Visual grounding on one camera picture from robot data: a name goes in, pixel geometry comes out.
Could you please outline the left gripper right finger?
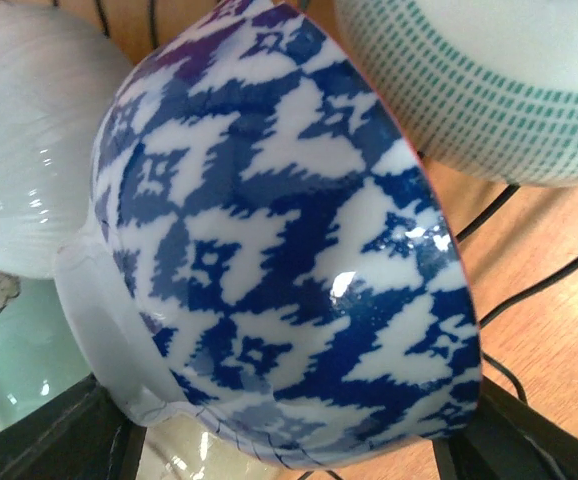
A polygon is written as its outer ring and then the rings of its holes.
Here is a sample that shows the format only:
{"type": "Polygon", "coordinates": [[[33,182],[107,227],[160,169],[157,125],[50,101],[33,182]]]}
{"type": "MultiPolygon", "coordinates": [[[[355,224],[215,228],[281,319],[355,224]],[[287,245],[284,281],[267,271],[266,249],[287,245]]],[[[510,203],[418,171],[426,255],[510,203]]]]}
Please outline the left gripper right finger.
{"type": "Polygon", "coordinates": [[[578,479],[578,439],[489,379],[468,426],[433,451],[442,480],[578,479]]]}

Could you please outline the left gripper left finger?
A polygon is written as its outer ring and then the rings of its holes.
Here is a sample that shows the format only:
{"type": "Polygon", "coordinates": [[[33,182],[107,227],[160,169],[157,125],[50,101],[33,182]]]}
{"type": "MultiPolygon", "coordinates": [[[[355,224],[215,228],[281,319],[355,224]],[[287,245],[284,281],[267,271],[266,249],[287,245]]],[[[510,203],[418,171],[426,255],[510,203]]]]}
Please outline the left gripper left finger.
{"type": "Polygon", "coordinates": [[[0,432],[0,479],[134,479],[145,434],[89,375],[0,432]]]}

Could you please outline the pale green bowl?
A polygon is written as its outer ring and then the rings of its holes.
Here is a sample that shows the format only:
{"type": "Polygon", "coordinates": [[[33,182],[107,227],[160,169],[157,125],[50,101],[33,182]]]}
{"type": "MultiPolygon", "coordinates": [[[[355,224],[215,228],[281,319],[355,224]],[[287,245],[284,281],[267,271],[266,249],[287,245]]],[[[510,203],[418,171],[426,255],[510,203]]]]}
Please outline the pale green bowl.
{"type": "Polygon", "coordinates": [[[54,282],[0,272],[0,431],[89,374],[54,282]]]}
{"type": "Polygon", "coordinates": [[[338,29],[425,157],[578,183],[578,1],[338,1],[338,29]]]}

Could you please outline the white bowl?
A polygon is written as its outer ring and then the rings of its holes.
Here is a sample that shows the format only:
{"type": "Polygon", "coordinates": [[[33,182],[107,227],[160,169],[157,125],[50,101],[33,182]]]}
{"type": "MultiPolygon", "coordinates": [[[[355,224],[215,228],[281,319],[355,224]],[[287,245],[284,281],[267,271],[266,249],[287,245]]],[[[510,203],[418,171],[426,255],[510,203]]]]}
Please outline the white bowl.
{"type": "Polygon", "coordinates": [[[0,271],[52,277],[84,224],[93,140],[130,70],[87,21],[0,1],[0,271]]]}
{"type": "Polygon", "coordinates": [[[280,475],[280,468],[240,452],[184,415],[147,430],[137,472],[139,480],[263,480],[280,475]]]}

